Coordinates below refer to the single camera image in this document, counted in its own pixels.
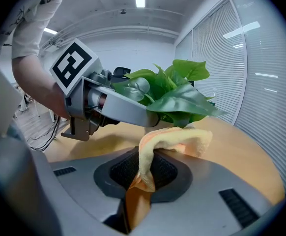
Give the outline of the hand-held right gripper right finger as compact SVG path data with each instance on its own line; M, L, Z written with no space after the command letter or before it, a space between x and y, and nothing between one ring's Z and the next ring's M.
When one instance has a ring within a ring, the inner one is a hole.
M152 204L138 225L139 234L235 234L243 229L232 213L234 204L227 200L235 194L256 219L272 207L257 189L217 163L161 149L155 153L187 165L193 180L177 200Z

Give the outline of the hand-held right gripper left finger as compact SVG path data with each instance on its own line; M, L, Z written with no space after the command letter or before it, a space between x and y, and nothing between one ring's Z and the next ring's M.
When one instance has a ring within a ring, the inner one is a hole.
M138 169L138 149L51 163L62 187L89 215L119 232L130 232L125 196Z

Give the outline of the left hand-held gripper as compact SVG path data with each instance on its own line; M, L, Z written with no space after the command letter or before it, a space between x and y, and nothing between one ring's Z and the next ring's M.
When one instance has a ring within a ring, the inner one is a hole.
M156 113L111 88L112 74L84 43L74 39L54 62L50 73L64 93L70 127L61 135L88 141L100 126L116 121L142 127L159 122ZM116 67L113 76L130 74L131 69Z

